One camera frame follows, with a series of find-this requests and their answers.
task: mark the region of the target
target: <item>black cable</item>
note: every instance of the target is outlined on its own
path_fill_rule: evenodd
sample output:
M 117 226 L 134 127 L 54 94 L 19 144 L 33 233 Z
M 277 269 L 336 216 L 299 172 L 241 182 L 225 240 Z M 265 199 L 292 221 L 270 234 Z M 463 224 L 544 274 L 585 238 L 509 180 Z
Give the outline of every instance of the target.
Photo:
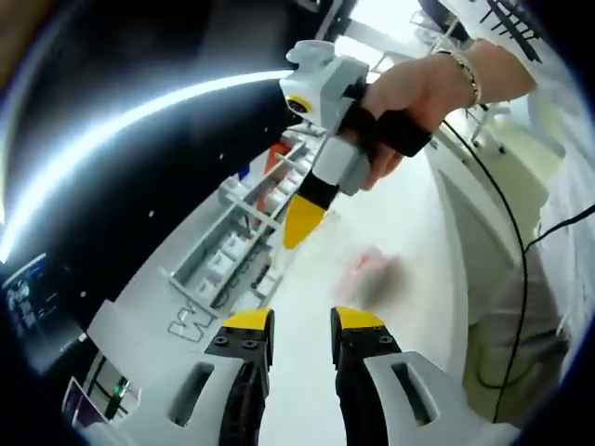
M 552 232 L 555 232 L 557 230 L 561 230 L 562 228 L 566 228 L 567 226 L 574 225 L 575 223 L 578 223 L 580 220 L 583 220 L 583 219 L 587 218 L 588 216 L 590 216 L 593 213 L 595 213 L 595 204 L 593 204 L 592 206 L 588 207 L 584 211 L 576 214 L 575 216 L 571 216 L 570 218 L 567 218 L 564 221 L 561 221 L 557 225 L 552 226 L 551 228 L 549 228 L 548 230 L 546 230 L 543 234 L 541 234 L 539 237 L 537 237 L 535 240 L 533 240 L 532 242 L 530 242 L 529 244 L 527 244 L 527 247 L 524 248 L 525 253 L 527 251 L 529 251 L 529 248 L 531 246 L 533 246 L 534 244 L 537 244 L 537 243 L 541 242 L 543 239 L 545 239 L 546 237 L 548 237 Z
M 498 394 L 498 399 L 496 401 L 496 408 L 494 410 L 494 418 L 492 419 L 492 422 L 495 423 L 498 418 L 498 413 L 500 412 L 500 405 L 502 404 L 502 398 L 504 397 L 504 391 L 506 390 L 506 388 L 509 384 L 510 373 L 512 371 L 512 364 L 514 363 L 514 358 L 517 355 L 517 351 L 518 351 L 519 345 L 521 343 L 522 323 L 524 322 L 524 316 L 525 316 L 525 312 L 527 310 L 527 293 L 528 293 L 529 280 L 528 280 L 528 273 L 527 273 L 527 257 L 525 254 L 526 251 L 522 245 L 521 230 L 519 230 L 519 225 L 517 224 L 516 218 L 512 214 L 512 209 L 510 208 L 509 202 L 506 199 L 504 192 L 502 191 L 502 189 L 500 189 L 500 187 L 494 180 L 494 177 L 492 177 L 492 174 L 490 174 L 490 171 L 487 169 L 487 167 L 485 167 L 485 164 L 483 164 L 482 160 L 475 153 L 474 149 L 470 146 L 470 144 L 468 144 L 467 141 L 465 139 L 463 139 L 463 137 L 461 137 L 458 134 L 458 132 L 450 124 L 448 124 L 448 122 L 444 121 L 444 124 L 448 127 L 448 129 L 451 132 L 453 132 L 453 134 L 456 136 L 456 138 L 467 148 L 469 153 L 473 156 L 473 158 L 475 158 L 475 161 L 477 162 L 479 167 L 483 170 L 483 172 L 485 173 L 487 178 L 490 180 L 490 182 L 494 186 L 494 189 L 496 189 L 498 196 L 502 200 L 502 203 L 504 204 L 504 207 L 506 207 L 506 211 L 509 214 L 510 222 L 512 223 L 512 227 L 514 228 L 514 234 L 516 236 L 517 242 L 519 243 L 519 248 L 521 250 L 521 261 L 522 261 L 521 314 L 519 316 L 519 323 L 517 325 L 517 331 L 516 331 L 516 335 L 514 337 L 514 343 L 512 344 L 512 351 L 510 352 L 509 363 L 507 365 L 506 372 L 504 374 L 504 380 L 502 381 L 502 386 L 500 387 L 500 392 Z

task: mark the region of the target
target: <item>bracelet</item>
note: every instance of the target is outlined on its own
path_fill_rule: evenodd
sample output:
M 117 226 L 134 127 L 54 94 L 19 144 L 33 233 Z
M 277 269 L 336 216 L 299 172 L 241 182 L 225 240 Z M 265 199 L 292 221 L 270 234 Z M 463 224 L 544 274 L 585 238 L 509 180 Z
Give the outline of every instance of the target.
M 475 71 L 473 70 L 473 67 L 471 67 L 471 64 L 469 63 L 467 58 L 465 58 L 464 56 L 462 56 L 459 53 L 456 53 L 455 51 L 451 51 L 448 49 L 441 49 L 440 51 L 436 51 L 435 54 L 449 55 L 451 58 L 453 58 L 455 60 L 455 62 L 461 68 L 461 70 L 463 71 L 463 74 L 465 74 L 465 77 L 467 77 L 467 79 L 469 79 L 469 83 L 473 87 L 473 93 L 475 95 L 475 100 L 473 100 L 473 102 L 467 108 L 474 107 L 477 104 L 479 104 L 482 101 L 482 86 L 478 82 L 477 76 L 475 75 Z

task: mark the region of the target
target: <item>white lab coat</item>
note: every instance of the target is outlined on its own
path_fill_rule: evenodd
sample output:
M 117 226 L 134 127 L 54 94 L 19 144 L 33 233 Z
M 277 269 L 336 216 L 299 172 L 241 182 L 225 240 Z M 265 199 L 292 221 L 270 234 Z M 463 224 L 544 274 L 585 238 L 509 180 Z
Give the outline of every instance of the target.
M 557 54 L 522 20 L 517 2 L 441 0 L 473 38 L 505 47 L 535 78 L 541 92 L 559 107 L 566 149 L 535 235 L 595 203 L 595 139 L 590 117 L 570 73 Z M 538 246 L 540 258 L 571 341 L 573 358 L 595 311 L 595 215 L 555 233 Z

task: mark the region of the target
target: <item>wrist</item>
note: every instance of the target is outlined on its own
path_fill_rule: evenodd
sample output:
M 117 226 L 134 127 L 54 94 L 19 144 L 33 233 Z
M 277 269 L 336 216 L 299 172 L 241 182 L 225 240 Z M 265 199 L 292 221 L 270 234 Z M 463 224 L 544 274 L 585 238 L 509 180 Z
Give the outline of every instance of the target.
M 444 108 L 444 115 L 465 109 L 475 103 L 476 90 L 458 62 L 448 54 L 433 54 L 426 58 L 432 95 Z

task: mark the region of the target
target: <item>white surface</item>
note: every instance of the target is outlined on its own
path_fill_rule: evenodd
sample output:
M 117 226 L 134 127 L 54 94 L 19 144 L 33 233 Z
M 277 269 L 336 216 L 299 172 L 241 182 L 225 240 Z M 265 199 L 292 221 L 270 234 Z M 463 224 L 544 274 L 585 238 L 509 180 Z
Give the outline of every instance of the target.
M 237 261 L 242 256 L 247 246 L 248 241 L 243 240 L 237 233 L 232 232 L 221 246 L 221 250 L 226 256 Z
M 337 197 L 299 248 L 271 302 L 275 356 L 261 444 L 345 444 L 329 310 L 348 260 L 369 245 L 399 257 L 404 280 L 390 299 L 367 309 L 403 350 L 418 351 L 460 381 L 467 348 L 463 259 L 443 183 L 421 152 L 374 190 Z
M 207 304 L 212 304 L 213 300 L 216 297 L 216 290 L 217 287 L 208 279 L 203 279 L 196 288 L 197 294 L 202 298 Z
M 233 260 L 218 251 L 208 262 L 206 275 L 215 283 L 219 283 L 228 271 L 233 268 Z
M 239 311 L 256 309 L 258 307 L 260 307 L 260 299 L 254 293 L 252 293 L 251 290 L 248 290 L 237 300 L 235 304 L 233 304 L 233 307 L 231 307 L 231 314 L 235 314 Z

